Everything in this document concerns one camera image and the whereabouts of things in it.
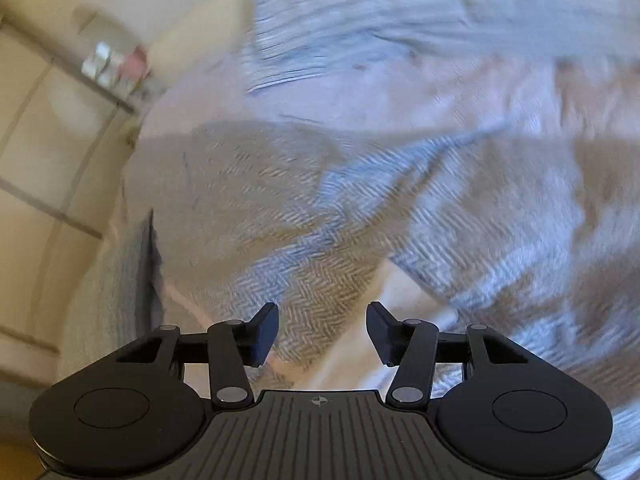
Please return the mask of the cream padded headboard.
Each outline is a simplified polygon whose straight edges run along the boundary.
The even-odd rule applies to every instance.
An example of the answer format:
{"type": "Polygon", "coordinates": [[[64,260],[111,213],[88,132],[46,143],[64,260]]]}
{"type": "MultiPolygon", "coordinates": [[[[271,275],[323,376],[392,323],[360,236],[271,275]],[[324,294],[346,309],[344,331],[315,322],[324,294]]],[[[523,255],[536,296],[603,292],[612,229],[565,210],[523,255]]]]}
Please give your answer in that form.
{"type": "Polygon", "coordinates": [[[252,26],[252,0],[203,0],[149,47],[154,84],[167,90],[198,63],[233,52],[252,26]]]}

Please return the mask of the pink bed sheet duvet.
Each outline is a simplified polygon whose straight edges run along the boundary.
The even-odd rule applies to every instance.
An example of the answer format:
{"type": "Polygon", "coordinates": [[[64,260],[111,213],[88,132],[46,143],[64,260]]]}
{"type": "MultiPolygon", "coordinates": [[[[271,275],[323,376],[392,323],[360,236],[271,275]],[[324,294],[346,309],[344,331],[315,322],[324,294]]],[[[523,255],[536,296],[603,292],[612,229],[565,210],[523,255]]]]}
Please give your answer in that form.
{"type": "MultiPolygon", "coordinates": [[[[243,86],[234,56],[201,65],[150,109],[138,144],[149,136],[190,133],[218,122],[264,122],[371,139],[502,132],[541,139],[620,139],[639,146],[638,66],[607,59],[580,64],[412,54],[254,94],[243,86]]],[[[156,281],[159,265],[157,253],[157,300],[152,307],[156,322],[198,332],[226,319],[191,326],[166,318],[156,281]]],[[[457,324],[450,307],[436,302],[390,262],[382,264],[364,294],[364,333],[363,311],[372,300],[402,318],[425,318],[445,328],[471,324],[457,324]]],[[[244,318],[259,307],[231,318],[244,318]]],[[[637,478],[639,397],[616,405],[602,398],[613,412],[614,434],[600,463],[601,474],[609,479],[637,478]]]]}

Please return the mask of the cream wardrobe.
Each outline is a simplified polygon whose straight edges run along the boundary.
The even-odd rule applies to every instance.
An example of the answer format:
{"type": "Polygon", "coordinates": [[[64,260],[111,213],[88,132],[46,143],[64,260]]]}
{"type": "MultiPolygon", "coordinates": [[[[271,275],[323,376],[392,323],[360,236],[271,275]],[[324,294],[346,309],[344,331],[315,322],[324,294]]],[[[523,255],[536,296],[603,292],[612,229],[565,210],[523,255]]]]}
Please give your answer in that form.
{"type": "Polygon", "coordinates": [[[137,121],[1,25],[1,375],[53,382],[67,308],[102,245],[137,121]]]}

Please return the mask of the grey herringbone blanket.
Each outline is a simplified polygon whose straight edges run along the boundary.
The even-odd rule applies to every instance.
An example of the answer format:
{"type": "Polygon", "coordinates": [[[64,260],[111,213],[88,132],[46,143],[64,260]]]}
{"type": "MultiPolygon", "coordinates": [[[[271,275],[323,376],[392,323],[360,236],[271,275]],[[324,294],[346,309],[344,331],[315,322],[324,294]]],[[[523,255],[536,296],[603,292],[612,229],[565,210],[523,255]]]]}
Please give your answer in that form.
{"type": "Polygon", "coordinates": [[[638,399],[637,143],[218,122],[142,139],[125,190],[153,217],[166,318],[278,304],[258,388],[377,385],[361,308],[390,262],[457,324],[494,326],[611,404],[638,399]]]}

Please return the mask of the large blue striped pillow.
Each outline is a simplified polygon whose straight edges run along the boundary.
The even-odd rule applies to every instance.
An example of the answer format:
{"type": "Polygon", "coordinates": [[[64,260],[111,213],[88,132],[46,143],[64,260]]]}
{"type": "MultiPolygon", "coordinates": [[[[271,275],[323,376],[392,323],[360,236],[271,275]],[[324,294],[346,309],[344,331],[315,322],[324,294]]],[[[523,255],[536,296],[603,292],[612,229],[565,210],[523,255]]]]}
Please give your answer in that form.
{"type": "Polygon", "coordinates": [[[253,0],[248,91],[409,52],[639,55],[639,0],[253,0]]]}

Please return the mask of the small grey checked pillow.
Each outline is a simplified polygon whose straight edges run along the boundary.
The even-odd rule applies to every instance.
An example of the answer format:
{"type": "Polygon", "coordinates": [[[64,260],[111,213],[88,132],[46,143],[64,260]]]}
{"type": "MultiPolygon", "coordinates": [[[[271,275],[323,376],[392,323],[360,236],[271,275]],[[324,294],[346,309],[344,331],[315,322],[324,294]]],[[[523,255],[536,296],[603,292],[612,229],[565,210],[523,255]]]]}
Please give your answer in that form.
{"type": "Polygon", "coordinates": [[[58,382],[152,330],[153,220],[148,211],[108,238],[80,281],[63,328],[58,382]]]}

